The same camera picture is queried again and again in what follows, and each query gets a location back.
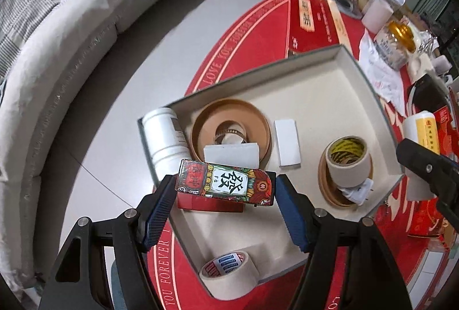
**white foam block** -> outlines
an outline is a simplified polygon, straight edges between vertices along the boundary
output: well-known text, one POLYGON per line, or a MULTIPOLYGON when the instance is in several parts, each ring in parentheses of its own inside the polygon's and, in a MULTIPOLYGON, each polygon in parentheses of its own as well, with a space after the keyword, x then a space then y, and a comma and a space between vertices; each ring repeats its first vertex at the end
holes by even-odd
POLYGON ((258 169, 260 167, 260 148, 257 143, 205 146, 204 161, 239 168, 258 169))
POLYGON ((281 166, 295 165, 301 163, 300 145, 298 143, 297 126, 295 120, 276 120, 277 147, 281 166))

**round brown container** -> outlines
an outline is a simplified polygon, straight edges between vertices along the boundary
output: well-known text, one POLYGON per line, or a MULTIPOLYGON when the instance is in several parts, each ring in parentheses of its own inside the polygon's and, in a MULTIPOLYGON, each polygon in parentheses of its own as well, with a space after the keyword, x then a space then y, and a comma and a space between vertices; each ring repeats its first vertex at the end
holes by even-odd
POLYGON ((260 147, 260 161, 268 154, 271 130, 265 116, 252 104, 225 98, 208 104, 199 113, 191 129, 191 152, 204 161, 204 147, 215 144, 217 128, 225 121, 234 121, 245 130, 246 141, 260 147))

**red round rug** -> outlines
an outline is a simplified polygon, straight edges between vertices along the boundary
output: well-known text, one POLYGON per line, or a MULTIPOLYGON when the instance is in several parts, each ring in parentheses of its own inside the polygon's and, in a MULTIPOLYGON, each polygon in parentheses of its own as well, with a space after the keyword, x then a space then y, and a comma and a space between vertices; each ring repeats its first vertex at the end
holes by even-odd
MULTIPOLYGON (((193 93, 222 79, 258 66, 284 59, 288 47, 288 0, 264 0, 242 15, 212 48, 201 64, 186 94, 193 93)), ((343 15, 354 56, 359 57, 359 42, 364 27, 360 21, 343 15)), ((402 71, 403 84, 409 85, 408 73, 402 71)), ((391 104, 381 100, 394 129, 402 139, 403 118, 391 104)), ((409 237, 415 203, 406 199, 406 179, 389 196, 376 215, 376 223, 394 255, 406 283, 416 271, 428 239, 409 237)), ((257 286, 246 296, 234 301, 211 298, 191 268, 169 223, 160 242, 147 255, 148 271, 162 305, 172 309, 287 309, 304 267, 257 286)), ((346 249, 339 248, 334 280, 327 306, 337 307, 346 266, 346 249)))

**open cardboard box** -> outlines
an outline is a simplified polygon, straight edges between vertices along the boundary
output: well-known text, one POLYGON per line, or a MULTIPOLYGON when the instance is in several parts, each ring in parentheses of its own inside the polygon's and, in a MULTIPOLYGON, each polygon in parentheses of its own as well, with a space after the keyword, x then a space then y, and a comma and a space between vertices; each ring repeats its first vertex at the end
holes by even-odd
MULTIPOLYGON (((271 128, 274 120, 296 121, 301 165, 279 166, 272 129, 272 151, 265 169, 287 174, 298 192, 336 218, 358 221, 371 215, 403 177, 395 155, 396 139, 380 99, 343 46, 315 50, 251 70, 169 107, 176 112, 189 140, 201 109, 216 99, 229 97, 251 102, 266 116, 271 128), (374 186, 362 206, 339 208, 328 204, 320 192, 318 163, 330 142, 347 135, 366 140, 373 159, 374 186)), ((243 213, 189 211, 174 206, 170 221, 197 273, 219 255, 245 250, 260 273, 261 283, 293 270, 308 257, 293 245, 276 203, 270 207, 246 205, 243 213)))

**screw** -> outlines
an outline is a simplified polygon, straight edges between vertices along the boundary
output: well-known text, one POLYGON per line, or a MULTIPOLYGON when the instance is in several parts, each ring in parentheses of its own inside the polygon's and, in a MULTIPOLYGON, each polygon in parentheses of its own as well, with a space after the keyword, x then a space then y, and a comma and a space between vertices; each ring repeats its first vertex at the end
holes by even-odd
POLYGON ((367 227, 371 227, 375 224, 375 222, 373 222, 373 220, 371 218, 368 218, 368 217, 364 217, 362 218, 362 223, 364 226, 367 226, 367 227))
POLYGON ((314 210, 314 214, 318 217, 324 217, 326 216, 328 213, 325 209, 322 209, 322 208, 316 208, 314 210))
POLYGON ((83 226, 86 226, 88 222, 89 222, 88 217, 81 217, 77 223, 78 223, 78 226, 83 227, 83 226))
POLYGON ((135 209, 128 209, 127 211, 125 211, 126 218, 132 218, 132 217, 135 217, 136 215, 137 215, 137 211, 135 209))

